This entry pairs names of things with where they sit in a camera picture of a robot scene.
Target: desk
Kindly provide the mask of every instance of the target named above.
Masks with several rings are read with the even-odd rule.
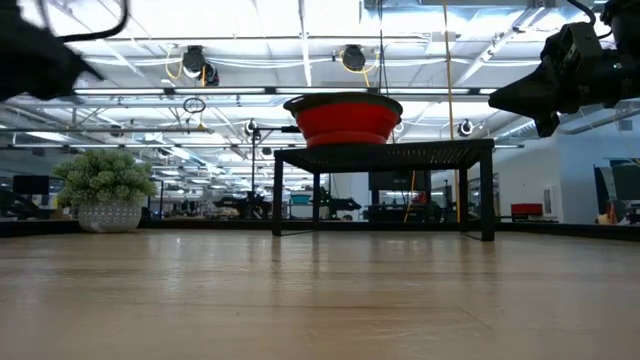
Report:
[[[398,170],[459,170],[460,208],[468,208],[467,170],[480,163],[481,229],[483,241],[495,237],[493,211],[493,139],[433,141],[387,145],[334,145],[274,152],[274,236],[282,236],[282,185],[284,163],[313,174],[314,199],[320,197],[320,174]],[[319,202],[314,202],[313,230],[319,230]],[[468,214],[460,212],[459,229],[468,230]]]

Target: wall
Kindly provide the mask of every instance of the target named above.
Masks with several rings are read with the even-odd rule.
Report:
[[[610,124],[573,136],[558,138],[565,222],[593,224],[598,214],[594,166],[609,166],[610,160],[640,157],[640,123],[634,131],[618,132]]]
[[[493,155],[493,172],[498,174],[500,189],[500,214],[511,215],[511,204],[543,203],[544,190],[555,187],[556,218],[562,221],[562,189],[560,163],[556,138],[526,141],[523,149],[496,150]],[[469,170],[469,180],[480,176],[480,167]],[[432,177],[433,188],[454,183],[453,171],[440,172]]]

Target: table leg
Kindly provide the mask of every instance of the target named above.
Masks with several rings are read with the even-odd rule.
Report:
[[[493,154],[489,148],[480,153],[480,201],[482,241],[493,241],[496,227],[493,210]]]
[[[469,178],[468,170],[459,172],[458,195],[460,196],[460,231],[469,231]]]
[[[320,173],[313,174],[313,230],[320,225]]]
[[[275,173],[273,178],[273,236],[282,236],[282,178],[284,164],[278,156],[275,163]]]

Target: red collapsible bowl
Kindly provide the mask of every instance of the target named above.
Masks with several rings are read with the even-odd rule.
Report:
[[[369,93],[307,94],[287,101],[308,147],[385,144],[400,123],[402,105]]]

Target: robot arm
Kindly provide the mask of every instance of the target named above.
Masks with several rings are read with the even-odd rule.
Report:
[[[595,22],[591,10],[578,7]],[[538,135],[548,137],[559,113],[640,96],[640,0],[609,0],[601,20],[611,26],[616,50],[602,49],[592,23],[566,24],[547,38],[538,68],[492,93],[489,106],[533,118]]]

